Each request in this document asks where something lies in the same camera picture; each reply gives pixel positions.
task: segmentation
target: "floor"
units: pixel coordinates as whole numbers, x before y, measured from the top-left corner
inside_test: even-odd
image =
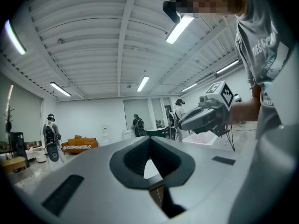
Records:
[[[250,145],[255,142],[256,122],[246,122],[245,124],[233,125],[233,141],[236,152],[240,152],[245,145]],[[222,137],[227,150],[231,150],[231,145],[226,136]],[[68,161],[76,157],[76,154],[65,154]],[[36,161],[30,162],[30,167],[21,170],[18,173],[11,173],[8,175],[11,182],[23,189],[28,194],[31,194],[39,181],[46,175],[51,173],[49,162],[38,163]]]

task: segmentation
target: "orange couch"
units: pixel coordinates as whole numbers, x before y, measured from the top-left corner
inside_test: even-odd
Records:
[[[67,140],[67,142],[62,144],[62,151],[65,153],[81,153],[88,149],[98,147],[98,142],[96,139],[89,138],[75,138]]]

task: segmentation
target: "wooden table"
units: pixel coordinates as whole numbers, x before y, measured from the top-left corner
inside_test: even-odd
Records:
[[[16,158],[12,158],[9,160],[1,160],[1,166],[4,169],[4,172],[11,173],[13,172],[15,169],[18,168],[26,168],[26,163],[25,163],[25,158],[24,157],[16,157]]]

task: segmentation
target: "black speaker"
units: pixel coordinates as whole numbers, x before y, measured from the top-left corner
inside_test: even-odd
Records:
[[[29,167],[29,161],[27,158],[27,154],[26,154],[26,147],[25,147],[25,143],[24,143],[24,135],[22,132],[10,132],[9,133],[9,138],[10,138],[10,142],[11,142],[11,146],[13,149],[13,152],[17,155],[17,156],[21,156],[24,157],[25,163],[26,163],[26,167]]]

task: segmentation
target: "fluorescent light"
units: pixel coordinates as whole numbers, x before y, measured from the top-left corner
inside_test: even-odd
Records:
[[[182,92],[185,92],[185,91],[187,91],[187,90],[191,89],[192,87],[194,87],[194,86],[196,86],[196,85],[197,85],[197,84],[193,84],[193,85],[189,86],[188,88],[186,88],[186,89],[182,90]]]
[[[149,76],[145,76],[143,77],[143,80],[140,83],[140,86],[138,87],[137,92],[140,92],[142,90],[142,88],[145,86],[145,84],[147,83],[147,81],[149,80]]]
[[[7,35],[10,39],[10,41],[14,44],[16,49],[19,51],[21,55],[24,55],[26,50],[23,48],[22,44],[20,43],[19,39],[15,35],[14,31],[12,30],[9,20],[5,22],[5,30],[7,32]]]
[[[61,93],[63,93],[64,95],[70,97],[71,94],[69,92],[67,92],[66,90],[62,89],[58,84],[56,84],[55,82],[51,82],[50,85],[52,85],[55,89],[59,90]]]
[[[182,32],[186,29],[186,27],[192,22],[194,17],[185,14],[183,16],[181,22],[175,26],[175,28],[169,33],[166,37],[166,41],[170,44],[173,44],[177,38],[182,34]]]
[[[227,65],[226,67],[222,68],[221,70],[217,71],[216,73],[219,74],[219,73],[225,71],[226,69],[232,67],[233,65],[236,65],[237,63],[239,63],[239,60],[234,61],[233,63]]]

